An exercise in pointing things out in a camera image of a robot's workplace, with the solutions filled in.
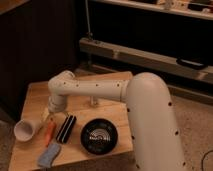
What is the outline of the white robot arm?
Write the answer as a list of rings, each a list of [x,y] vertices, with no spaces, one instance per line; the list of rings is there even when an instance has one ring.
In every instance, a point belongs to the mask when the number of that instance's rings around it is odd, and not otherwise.
[[[170,92],[157,75],[144,72],[128,80],[78,80],[68,70],[51,78],[48,110],[63,112],[70,95],[126,104],[136,164],[140,171],[187,171]]]

